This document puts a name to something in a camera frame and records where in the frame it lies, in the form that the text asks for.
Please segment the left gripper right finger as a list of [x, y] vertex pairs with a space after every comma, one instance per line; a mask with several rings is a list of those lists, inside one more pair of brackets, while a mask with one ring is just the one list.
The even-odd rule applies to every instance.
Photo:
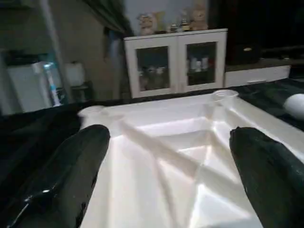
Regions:
[[229, 147], [245, 193], [265, 228], [304, 226], [304, 164], [252, 127], [230, 131]]

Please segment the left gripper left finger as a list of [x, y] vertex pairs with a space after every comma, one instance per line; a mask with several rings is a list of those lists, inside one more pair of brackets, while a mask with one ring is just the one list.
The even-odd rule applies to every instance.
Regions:
[[81, 226], [110, 141], [94, 124], [66, 139], [0, 213], [2, 228]]

